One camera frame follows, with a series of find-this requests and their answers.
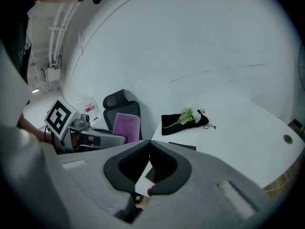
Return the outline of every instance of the purple cushion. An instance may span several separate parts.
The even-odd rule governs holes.
[[[127,143],[139,141],[140,118],[133,114],[117,113],[114,120],[113,134],[127,137]]]

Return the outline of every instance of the black drawstring bag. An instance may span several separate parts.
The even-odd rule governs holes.
[[[209,124],[209,119],[204,116],[200,110],[198,110],[198,112],[201,115],[201,119],[198,123],[195,123],[194,120],[182,125],[182,124],[176,124],[173,125],[171,127],[168,127],[172,124],[174,124],[175,122],[178,121],[179,117],[181,114],[164,114],[161,115],[161,121],[162,121],[162,135],[170,135],[170,134],[174,134],[176,132],[180,132],[184,129],[189,129],[189,128],[193,128],[193,127],[200,127],[202,125],[204,125],[204,129],[208,129],[210,126],[216,129],[216,126]]]

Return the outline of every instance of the white desk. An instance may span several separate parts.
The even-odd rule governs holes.
[[[305,147],[285,123],[252,102],[209,110],[204,115],[216,129],[202,126],[162,136],[160,122],[152,140],[196,146],[197,151],[220,158],[262,188],[282,175]],[[292,137],[292,144],[283,140],[285,134]],[[153,186],[145,179],[151,167],[149,163],[136,185],[143,195]]]

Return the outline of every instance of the black office chair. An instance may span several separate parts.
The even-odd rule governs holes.
[[[122,89],[116,93],[113,93],[103,100],[104,119],[108,126],[108,129],[113,131],[114,120],[117,113],[136,115],[141,118],[140,105],[137,101],[128,101],[125,96],[125,90]],[[141,128],[140,128],[140,140],[142,140]]]

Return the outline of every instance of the person's arm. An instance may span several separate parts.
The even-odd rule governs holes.
[[[52,137],[50,133],[46,133],[45,137],[44,137],[44,132],[37,129],[35,126],[33,126],[27,119],[24,118],[24,115],[22,113],[20,119],[19,119],[19,124],[21,126],[22,129],[32,133],[34,136],[37,137],[37,139],[40,142],[47,142],[49,144],[52,144]],[[55,136],[54,137],[54,141],[55,141],[55,151],[57,154],[62,154],[62,149],[59,143],[59,139]]]

